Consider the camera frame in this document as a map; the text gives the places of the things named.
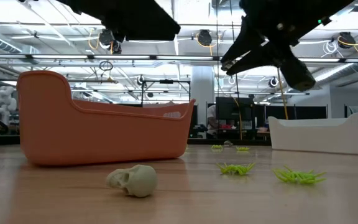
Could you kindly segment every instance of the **white robot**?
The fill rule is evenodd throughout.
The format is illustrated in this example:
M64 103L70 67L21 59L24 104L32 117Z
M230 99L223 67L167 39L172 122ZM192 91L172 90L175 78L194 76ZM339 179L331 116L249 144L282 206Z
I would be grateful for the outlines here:
M2 86L0 89L0 121L6 126L9 126L11 111L15 111L17 108L16 99L12 98L14 90L11 86Z

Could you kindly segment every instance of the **small green object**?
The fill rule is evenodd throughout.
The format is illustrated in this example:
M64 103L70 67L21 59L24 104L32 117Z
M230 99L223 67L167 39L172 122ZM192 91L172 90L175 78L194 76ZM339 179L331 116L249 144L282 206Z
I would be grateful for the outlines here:
M246 175L248 171L252 170L255 163L249 164L248 166L242 166L242 165L226 165L226 163L223 164L223 166L216 164L222 174L238 174L238 175Z
M293 171L287 166L284 166L287 170L280 170L280 169L274 169L273 173L276 175L276 177L287 183L299 183L299 184L315 184L321 181L326 180L325 178L317 179L317 177L321 177L325 174L325 172L322 172L320 174L314 174L313 170L309 172L303 172L303 171Z
M211 149L223 149L221 145L213 145Z
M248 151L249 149L250 149L249 147L237 147L237 151L241 151L241 152Z

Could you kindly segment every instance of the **desk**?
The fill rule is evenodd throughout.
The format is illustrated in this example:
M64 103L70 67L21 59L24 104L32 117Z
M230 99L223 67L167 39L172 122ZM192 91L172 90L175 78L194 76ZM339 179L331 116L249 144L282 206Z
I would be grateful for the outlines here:
M210 147L190 145L167 161L47 168L29 165L18 146L0 146L0 224L358 223L358 156ZM238 177L221 175L217 162L256 165ZM111 171L139 163L157 171L154 196L106 187ZM282 183L272 169L284 164L327 171L327 181Z

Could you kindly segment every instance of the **white pillar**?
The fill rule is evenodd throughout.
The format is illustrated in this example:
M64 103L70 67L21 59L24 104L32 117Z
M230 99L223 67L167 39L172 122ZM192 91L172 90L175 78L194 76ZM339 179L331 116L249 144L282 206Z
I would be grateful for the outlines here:
M207 103L214 103L214 72L212 67L194 66L191 74L191 98L198 105L198 124L207 126Z

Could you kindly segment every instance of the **plastic skull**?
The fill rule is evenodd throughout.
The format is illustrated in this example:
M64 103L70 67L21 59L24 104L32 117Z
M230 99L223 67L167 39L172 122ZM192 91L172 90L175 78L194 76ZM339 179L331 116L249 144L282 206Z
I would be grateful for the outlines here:
M136 165L130 169L117 169L106 179L109 187L118 187L126 195L146 197L157 186L157 174L153 167Z

